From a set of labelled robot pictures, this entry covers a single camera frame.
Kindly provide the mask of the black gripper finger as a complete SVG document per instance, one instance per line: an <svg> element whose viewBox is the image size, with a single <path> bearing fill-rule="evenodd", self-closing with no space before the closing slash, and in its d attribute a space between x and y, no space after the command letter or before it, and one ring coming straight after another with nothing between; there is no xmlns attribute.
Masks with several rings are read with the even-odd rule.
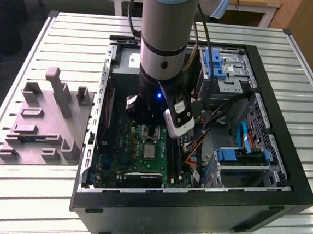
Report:
<svg viewBox="0 0 313 234"><path fill-rule="evenodd" d="M134 112L136 110L138 95L129 95L126 97L126 112Z"/></svg>

